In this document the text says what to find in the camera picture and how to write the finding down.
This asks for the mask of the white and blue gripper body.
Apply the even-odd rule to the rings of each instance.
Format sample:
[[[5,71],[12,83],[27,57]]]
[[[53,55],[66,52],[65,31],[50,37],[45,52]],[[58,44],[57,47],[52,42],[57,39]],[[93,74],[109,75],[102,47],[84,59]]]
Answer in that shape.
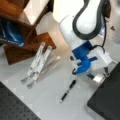
[[[112,62],[111,57],[104,48],[100,46],[93,47],[89,42],[77,47],[72,53],[75,57],[73,60],[75,65],[72,71],[73,75],[105,68]]]

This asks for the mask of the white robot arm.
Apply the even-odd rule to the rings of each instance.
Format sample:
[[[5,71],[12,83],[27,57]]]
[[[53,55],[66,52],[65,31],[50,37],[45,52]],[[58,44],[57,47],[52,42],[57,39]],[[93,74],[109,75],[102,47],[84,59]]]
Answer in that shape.
[[[104,43],[91,43],[106,26],[102,13],[104,4],[105,0],[84,0],[81,8],[73,15],[66,15],[60,22],[60,31],[72,52],[73,75],[101,68],[106,70],[112,62]]]

